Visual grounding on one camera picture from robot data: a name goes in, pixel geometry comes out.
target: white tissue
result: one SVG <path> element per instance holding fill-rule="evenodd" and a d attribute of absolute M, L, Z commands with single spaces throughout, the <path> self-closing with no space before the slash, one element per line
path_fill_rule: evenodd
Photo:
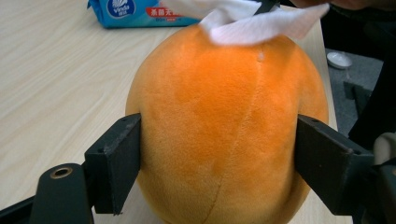
<path fill-rule="evenodd" d="M 218 45 L 253 45 L 277 35 L 303 38 L 329 10 L 328 4 L 254 15 L 261 3 L 249 0 L 163 0 L 171 10 L 202 19 L 210 39 Z"/>

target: orange sphere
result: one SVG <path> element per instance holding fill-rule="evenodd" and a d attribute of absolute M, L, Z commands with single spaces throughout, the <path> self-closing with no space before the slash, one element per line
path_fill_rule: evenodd
<path fill-rule="evenodd" d="M 296 173 L 297 115 L 328 121 L 317 69 L 285 36 L 216 46 L 198 25 L 142 63 L 140 188 L 166 223 L 286 223 L 309 187 Z"/>

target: wood grain surface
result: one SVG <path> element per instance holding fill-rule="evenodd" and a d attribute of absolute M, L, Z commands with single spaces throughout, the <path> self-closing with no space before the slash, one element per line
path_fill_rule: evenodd
<path fill-rule="evenodd" d="M 179 28 L 106 30 L 87 0 L 0 0 L 0 209 L 35 194 L 49 168 L 83 163 L 84 152 L 117 119 L 134 73 Z M 319 23 L 298 41 L 332 92 Z M 96 223 L 161 223 L 134 185 L 121 216 Z M 291 223 L 350 223 L 311 192 Z"/>

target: white round object on floor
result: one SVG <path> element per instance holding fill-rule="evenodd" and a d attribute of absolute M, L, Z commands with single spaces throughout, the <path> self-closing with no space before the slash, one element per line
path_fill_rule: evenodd
<path fill-rule="evenodd" d="M 347 69 L 352 65 L 352 61 L 343 53 L 330 52 L 327 54 L 327 61 L 331 66 L 339 69 Z"/>

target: red label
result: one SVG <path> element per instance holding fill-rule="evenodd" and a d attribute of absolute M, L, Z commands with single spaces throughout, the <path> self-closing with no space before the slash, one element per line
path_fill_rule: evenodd
<path fill-rule="evenodd" d="M 174 13 L 167 7 L 146 7 L 146 13 L 150 17 L 181 17 L 182 15 Z"/>

